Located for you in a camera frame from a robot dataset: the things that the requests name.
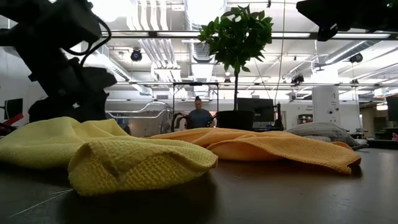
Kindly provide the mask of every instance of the dark table surface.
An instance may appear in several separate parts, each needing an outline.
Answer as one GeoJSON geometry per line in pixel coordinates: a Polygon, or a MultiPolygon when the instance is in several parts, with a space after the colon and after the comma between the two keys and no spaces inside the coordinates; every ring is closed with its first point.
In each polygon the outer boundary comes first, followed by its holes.
{"type": "Polygon", "coordinates": [[[220,161],[171,189],[91,198],[69,190],[64,170],[0,164],[0,223],[398,223],[398,151],[358,153],[355,175],[220,161]]]}

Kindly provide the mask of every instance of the black cable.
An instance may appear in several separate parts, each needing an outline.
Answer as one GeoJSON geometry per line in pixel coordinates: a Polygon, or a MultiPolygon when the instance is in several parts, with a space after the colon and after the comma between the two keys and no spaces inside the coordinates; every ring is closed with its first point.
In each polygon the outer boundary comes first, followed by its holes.
{"type": "Polygon", "coordinates": [[[88,43],[87,49],[84,52],[76,52],[74,50],[70,50],[70,49],[64,49],[64,51],[70,53],[71,55],[75,55],[75,56],[83,56],[88,54],[88,52],[90,51],[91,47],[93,46],[92,43],[88,43]]]}
{"type": "Polygon", "coordinates": [[[111,29],[108,27],[108,25],[102,19],[100,19],[98,16],[96,16],[96,15],[94,15],[94,16],[97,18],[98,22],[103,27],[105,27],[106,31],[108,32],[108,36],[102,42],[100,42],[95,47],[93,47],[90,51],[88,51],[88,53],[83,57],[83,59],[80,62],[81,66],[83,66],[85,64],[86,59],[88,58],[88,56],[90,56],[92,53],[94,53],[97,49],[99,49],[102,45],[106,44],[112,38],[112,32],[111,32],[111,29]]]}

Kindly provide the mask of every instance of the yellow towel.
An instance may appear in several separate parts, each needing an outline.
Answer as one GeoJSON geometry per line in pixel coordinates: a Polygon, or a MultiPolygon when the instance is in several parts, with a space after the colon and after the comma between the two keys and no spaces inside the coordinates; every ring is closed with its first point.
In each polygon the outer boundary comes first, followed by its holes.
{"type": "Polygon", "coordinates": [[[115,122],[55,118],[0,139],[0,161],[47,169],[68,166],[81,195],[162,189],[201,176],[217,156],[183,141],[128,136],[115,122]]]}
{"type": "Polygon", "coordinates": [[[152,139],[183,140],[205,147],[220,159],[236,161],[274,161],[290,159],[325,166],[350,174],[350,164],[360,164],[361,156],[347,144],[333,144],[271,131],[255,133],[235,129],[198,128],[152,136],[152,139]]]}

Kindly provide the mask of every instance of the blue shirt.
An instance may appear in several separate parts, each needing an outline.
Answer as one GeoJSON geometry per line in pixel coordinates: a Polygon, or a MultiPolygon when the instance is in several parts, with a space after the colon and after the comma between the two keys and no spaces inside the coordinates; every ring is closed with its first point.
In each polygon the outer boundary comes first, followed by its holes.
{"type": "Polygon", "coordinates": [[[193,110],[188,116],[192,122],[192,128],[205,128],[207,123],[213,118],[210,112],[205,109],[193,110]]]}

